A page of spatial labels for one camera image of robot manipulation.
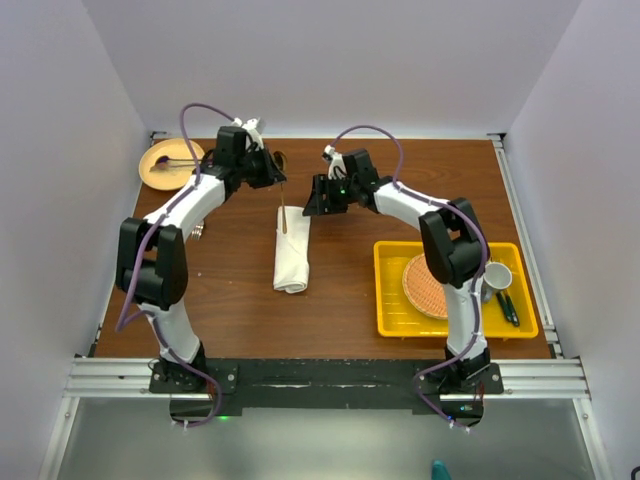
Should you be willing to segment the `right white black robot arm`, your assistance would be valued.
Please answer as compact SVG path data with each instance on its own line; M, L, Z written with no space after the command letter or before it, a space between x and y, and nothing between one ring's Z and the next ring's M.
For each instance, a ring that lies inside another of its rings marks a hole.
M313 177L303 214L341 214L359 204L419 231L425 264L444 289L448 321L446 360L422 375L444 370L452 390L469 392L490 364L481 301L489 248L471 203L439 199L381 177L365 149L340 154L328 145L322 157L328 172Z

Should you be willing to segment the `silver fork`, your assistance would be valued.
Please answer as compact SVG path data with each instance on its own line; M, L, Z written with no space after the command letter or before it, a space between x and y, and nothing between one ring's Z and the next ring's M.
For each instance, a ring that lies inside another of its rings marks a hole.
M191 231L190 234L190 238L193 240L199 240L202 237L202 234L204 232L204 228L205 228L205 223L204 222L200 222L198 224L196 224L193 228L193 230Z

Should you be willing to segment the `gold spoon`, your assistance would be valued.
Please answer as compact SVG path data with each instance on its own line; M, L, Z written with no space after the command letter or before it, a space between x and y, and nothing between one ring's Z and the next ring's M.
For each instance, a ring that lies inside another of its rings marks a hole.
M275 164L278 167L278 169L280 170L280 172L282 174L286 173L286 169L287 169L287 158L286 155L281 152L281 151L276 151L274 153L274 160L275 160ZM286 217L286 202L285 202L285 192L284 192L284 183L285 181L283 181L280 184L280 214L281 214L281 231L284 235L287 234L288 232L288 225L287 225L287 217Z

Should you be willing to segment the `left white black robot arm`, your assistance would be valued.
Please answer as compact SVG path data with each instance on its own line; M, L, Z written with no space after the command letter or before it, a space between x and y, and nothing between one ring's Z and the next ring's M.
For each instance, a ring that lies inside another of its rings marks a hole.
M119 232L116 287L137 305L159 344L160 376L185 392L210 389L201 340L188 318L184 296L189 274L186 239L242 185L253 189L285 181L281 162L265 146L262 122L235 120L218 130L214 149L186 185L143 219L128 218Z

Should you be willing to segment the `white cloth napkin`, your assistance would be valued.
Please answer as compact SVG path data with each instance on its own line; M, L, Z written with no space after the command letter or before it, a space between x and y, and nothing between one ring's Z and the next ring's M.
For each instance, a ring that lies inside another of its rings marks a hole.
M288 232L281 231L280 207L277 210L273 288L288 294L303 292L309 281L308 247L311 219L303 209L286 206Z

